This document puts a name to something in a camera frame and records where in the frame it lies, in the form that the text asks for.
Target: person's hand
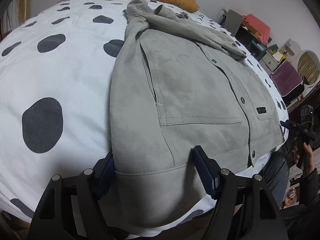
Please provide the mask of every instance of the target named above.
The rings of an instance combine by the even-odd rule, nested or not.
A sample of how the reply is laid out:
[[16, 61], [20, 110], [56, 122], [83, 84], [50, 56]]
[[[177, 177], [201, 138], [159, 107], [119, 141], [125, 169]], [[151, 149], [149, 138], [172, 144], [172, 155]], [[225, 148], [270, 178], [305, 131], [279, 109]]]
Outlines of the person's hand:
[[[315, 162], [313, 160], [313, 151], [310, 145], [303, 143], [304, 154], [306, 155], [306, 162], [303, 168], [303, 176], [308, 176], [315, 169]], [[294, 163], [297, 164], [300, 158], [300, 153], [298, 153], [298, 148], [295, 145], [293, 148], [294, 152]]]

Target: jacket sleeve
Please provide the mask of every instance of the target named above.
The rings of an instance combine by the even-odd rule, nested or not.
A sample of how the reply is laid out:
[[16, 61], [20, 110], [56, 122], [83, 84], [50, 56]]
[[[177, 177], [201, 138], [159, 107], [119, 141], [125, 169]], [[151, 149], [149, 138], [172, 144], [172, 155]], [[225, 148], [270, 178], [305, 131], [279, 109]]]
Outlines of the jacket sleeve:
[[319, 201], [318, 171], [315, 168], [307, 177], [300, 181], [300, 204], [314, 205]]

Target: gray pants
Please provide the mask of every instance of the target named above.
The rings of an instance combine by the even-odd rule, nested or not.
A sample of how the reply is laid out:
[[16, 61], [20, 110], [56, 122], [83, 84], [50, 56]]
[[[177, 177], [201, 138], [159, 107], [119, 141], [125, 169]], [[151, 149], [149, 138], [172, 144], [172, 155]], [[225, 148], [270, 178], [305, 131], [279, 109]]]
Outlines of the gray pants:
[[289, 179], [289, 169], [293, 165], [292, 149], [295, 145], [293, 136], [289, 133], [287, 141], [278, 151], [272, 153], [267, 164], [259, 172], [266, 181], [278, 206], [283, 201]]
[[281, 151], [272, 153], [267, 164], [259, 172], [266, 181], [278, 206], [283, 201], [289, 179], [289, 162], [286, 160], [286, 156], [287, 153]]

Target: round mirror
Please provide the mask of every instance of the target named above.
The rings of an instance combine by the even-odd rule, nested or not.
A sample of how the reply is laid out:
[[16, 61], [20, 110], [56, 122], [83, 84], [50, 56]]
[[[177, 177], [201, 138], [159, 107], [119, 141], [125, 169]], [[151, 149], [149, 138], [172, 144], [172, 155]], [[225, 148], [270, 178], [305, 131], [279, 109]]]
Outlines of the round mirror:
[[304, 84], [314, 84], [320, 74], [320, 63], [317, 55], [312, 51], [304, 52], [298, 62], [298, 73]]

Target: bed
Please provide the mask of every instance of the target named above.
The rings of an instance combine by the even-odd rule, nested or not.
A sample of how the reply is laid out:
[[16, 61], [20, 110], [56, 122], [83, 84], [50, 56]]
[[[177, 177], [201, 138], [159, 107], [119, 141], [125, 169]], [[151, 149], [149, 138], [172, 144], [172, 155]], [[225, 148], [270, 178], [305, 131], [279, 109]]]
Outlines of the bed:
[[[0, 43], [0, 209], [30, 222], [48, 181], [54, 174], [78, 175], [111, 149], [109, 91], [116, 57], [124, 43], [125, 9], [131, 0], [64, 0], [29, 19]], [[186, 13], [198, 24], [228, 35], [200, 11]], [[273, 98], [279, 120], [288, 113], [277, 88], [249, 51], [245, 62]], [[284, 139], [288, 131], [283, 129]], [[266, 164], [270, 152], [254, 168], [239, 174], [251, 177]], [[135, 236], [161, 231], [211, 210], [206, 195], [188, 213], [157, 228], [138, 228], [122, 214], [112, 218], [109, 196], [100, 203], [109, 226]]]

